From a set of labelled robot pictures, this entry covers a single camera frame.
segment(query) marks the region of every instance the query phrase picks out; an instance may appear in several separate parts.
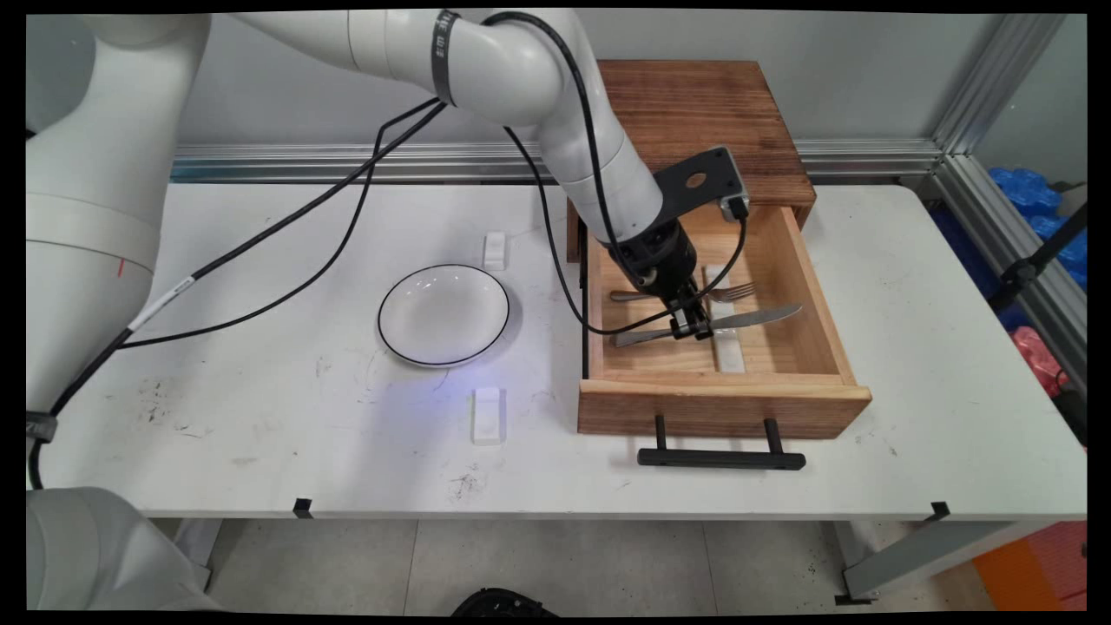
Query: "wooden drawer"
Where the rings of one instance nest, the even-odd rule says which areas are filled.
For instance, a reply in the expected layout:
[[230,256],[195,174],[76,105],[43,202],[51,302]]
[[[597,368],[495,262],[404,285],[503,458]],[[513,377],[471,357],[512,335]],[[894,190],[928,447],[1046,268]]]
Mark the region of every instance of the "wooden drawer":
[[[701,265],[723,264],[737,246],[739,225],[715,204],[681,218]],[[871,402],[858,386],[838,339],[821,286],[790,206],[762,206],[749,218],[744,250],[730,283],[752,281],[755,293],[737,312],[802,303],[787,320],[738,331],[747,373],[719,373],[713,342],[669,339],[617,349],[590,334],[589,379],[579,385],[579,432],[652,435],[654,416],[678,436],[763,437],[774,417],[785,438],[834,438]],[[588,236],[587,289],[591,324],[614,329],[662,309],[658,300],[615,302],[629,283],[598,241]],[[664,329],[661,320],[641,330]]]

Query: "robotic arm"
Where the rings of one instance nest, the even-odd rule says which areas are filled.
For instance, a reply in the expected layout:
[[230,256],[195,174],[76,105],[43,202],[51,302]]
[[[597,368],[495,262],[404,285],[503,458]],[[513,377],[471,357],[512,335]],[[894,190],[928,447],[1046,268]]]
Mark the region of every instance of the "robotic arm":
[[[562,37],[581,72],[619,265],[669,305],[690,299],[694,249],[661,212],[665,198],[610,109],[578,17],[527,12]],[[534,26],[479,26],[440,9],[234,17],[329,64],[418,84],[498,124],[536,125],[549,171],[611,246],[579,92],[560,50]],[[97,36],[89,91],[26,148],[28,412],[49,411],[149,295],[177,125],[210,23],[207,14],[83,19]],[[697,302],[673,329],[692,315],[704,320]]]
[[[731,164],[721,158],[728,150],[650,173],[610,109],[574,12],[528,12],[559,33],[581,72],[612,239],[578,85],[563,52],[534,26],[479,26],[436,9],[236,17],[327,63],[419,84],[498,124],[536,125],[548,169],[611,255],[618,243],[629,280],[669,308],[693,302],[677,310],[672,334],[710,336],[697,323],[705,320],[693,296],[697,256],[677,218],[712,199],[723,209],[747,200],[735,165],[714,178],[714,191],[682,190],[690,173]],[[97,36],[89,90],[26,148],[28,413],[48,413],[150,293],[177,127],[210,24],[207,14],[83,19]],[[217,607],[181,553],[107,492],[31,493],[27,527],[28,607]]]

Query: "black rim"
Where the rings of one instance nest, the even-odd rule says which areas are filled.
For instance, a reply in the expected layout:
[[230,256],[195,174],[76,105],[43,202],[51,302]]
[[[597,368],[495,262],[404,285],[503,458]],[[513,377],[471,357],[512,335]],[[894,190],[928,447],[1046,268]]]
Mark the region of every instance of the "black rim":
[[[460,359],[458,361],[451,361],[451,362],[448,362],[448,363],[424,363],[423,361],[417,361],[417,360],[410,359],[410,357],[406,356],[404,354],[398,352],[397,350],[393,349],[392,345],[390,345],[390,342],[386,340],[386,333],[382,332],[382,308],[386,306],[386,300],[390,299],[390,293],[392,293],[393,289],[398,288],[401,284],[401,282],[408,280],[409,278],[416,275],[417,273],[420,273],[421,271],[428,271],[429,269],[436,269],[437,266],[464,266],[467,269],[473,269],[473,270],[476,270],[476,271],[478,271],[480,273],[486,273],[487,276],[489,276],[491,280],[493,280],[493,283],[498,284],[498,288],[501,289],[501,295],[506,298],[506,321],[502,322],[501,330],[498,331],[498,334],[494,335],[493,340],[490,343],[488,343],[486,347],[483,347],[482,350],[479,350],[474,354],[471,354],[470,356],[467,356],[466,359]],[[471,266],[470,264],[460,264],[459,262],[443,262],[443,263],[440,263],[440,264],[431,264],[429,266],[424,266],[422,269],[418,269],[418,270],[413,271],[412,273],[409,273],[404,278],[401,278],[392,286],[390,286],[389,291],[387,291],[386,296],[382,298],[382,302],[378,304],[378,336],[382,337],[382,343],[386,344],[386,347],[388,347],[390,350],[390,352],[397,354],[398,357],[400,357],[400,359],[402,359],[402,360],[404,360],[404,361],[407,361],[409,363],[413,363],[414,365],[424,365],[427,367],[447,367],[448,365],[456,365],[458,363],[462,363],[464,361],[470,361],[471,359],[476,359],[479,355],[481,355],[483,352],[486,352],[487,350],[490,350],[490,346],[492,346],[493,344],[498,343],[498,340],[501,339],[501,335],[506,332],[506,326],[509,325],[509,314],[510,314],[510,309],[511,308],[512,306],[509,304],[509,293],[506,291],[506,286],[503,286],[501,284],[501,282],[498,281],[498,278],[494,278],[489,272],[483,271],[482,269],[479,269],[478,266]]]

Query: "fork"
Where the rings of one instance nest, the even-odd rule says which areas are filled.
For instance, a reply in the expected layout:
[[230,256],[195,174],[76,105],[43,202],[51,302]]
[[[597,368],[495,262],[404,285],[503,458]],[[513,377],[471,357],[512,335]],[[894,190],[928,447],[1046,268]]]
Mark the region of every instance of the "fork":
[[[728,302],[748,296],[757,291],[754,282],[747,282],[728,289],[710,289],[708,296],[714,301]],[[610,299],[613,301],[635,301],[638,299],[653,299],[654,294],[648,294],[634,290],[610,291]]]

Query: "wooden box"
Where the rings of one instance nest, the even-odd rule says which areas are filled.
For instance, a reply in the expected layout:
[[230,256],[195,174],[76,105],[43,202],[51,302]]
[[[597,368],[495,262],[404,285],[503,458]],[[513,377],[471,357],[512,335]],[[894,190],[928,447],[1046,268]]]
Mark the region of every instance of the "wooden box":
[[[707,204],[680,221],[699,264],[723,264],[737,246],[739,225]],[[654,415],[678,436],[762,437],[774,417],[785,438],[834,438],[871,402],[858,386],[814,276],[790,206],[763,206],[749,218],[748,241],[730,283],[752,281],[755,293],[733,302],[737,312],[802,303],[792,317],[738,331],[743,374],[715,371],[712,341],[662,339],[614,347],[588,337],[588,379],[579,386],[579,432],[651,435]],[[611,290],[629,282],[600,243],[588,236],[587,296],[591,324],[615,329],[662,310],[659,300],[617,302]],[[700,271],[695,279],[701,283]],[[641,330],[664,329],[661,320]]]
[[[800,228],[814,203],[787,124],[760,65],[745,61],[601,61],[610,103],[652,171],[725,144],[750,194],[748,242],[730,283],[755,282],[737,312],[802,303],[799,314],[739,331],[744,374],[714,369],[711,341],[663,339],[615,349],[589,335],[588,375],[579,387],[579,432],[651,435],[654,416],[679,436],[763,437],[775,417],[788,438],[833,438],[871,401],[857,386],[830,319]],[[587,255],[588,314],[595,327],[615,329],[662,309],[659,301],[614,302],[629,289],[601,244],[578,249],[578,216],[568,205],[568,260]],[[723,264],[739,225],[717,205],[681,219],[701,265]],[[641,330],[667,327],[667,320]]]

